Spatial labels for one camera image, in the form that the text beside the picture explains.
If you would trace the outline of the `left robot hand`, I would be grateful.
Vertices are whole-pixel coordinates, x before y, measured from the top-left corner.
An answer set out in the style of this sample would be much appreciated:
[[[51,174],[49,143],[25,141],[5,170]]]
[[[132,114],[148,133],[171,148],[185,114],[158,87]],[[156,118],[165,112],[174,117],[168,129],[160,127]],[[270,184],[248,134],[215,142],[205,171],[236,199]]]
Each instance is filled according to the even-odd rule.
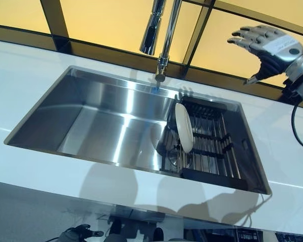
[[[86,241],[87,238],[91,237],[102,237],[103,231],[91,230],[91,225],[81,224],[76,227],[68,228],[64,231],[63,241]]]

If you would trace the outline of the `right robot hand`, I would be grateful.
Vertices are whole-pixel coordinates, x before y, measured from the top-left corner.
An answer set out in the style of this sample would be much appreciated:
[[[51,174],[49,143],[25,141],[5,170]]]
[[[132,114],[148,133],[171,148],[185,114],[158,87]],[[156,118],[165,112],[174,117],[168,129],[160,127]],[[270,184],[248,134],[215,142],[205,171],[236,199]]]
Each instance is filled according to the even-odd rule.
[[[244,84],[285,73],[291,81],[303,75],[303,45],[285,32],[267,25],[241,27],[232,33],[228,43],[235,44],[257,56],[260,69]]]

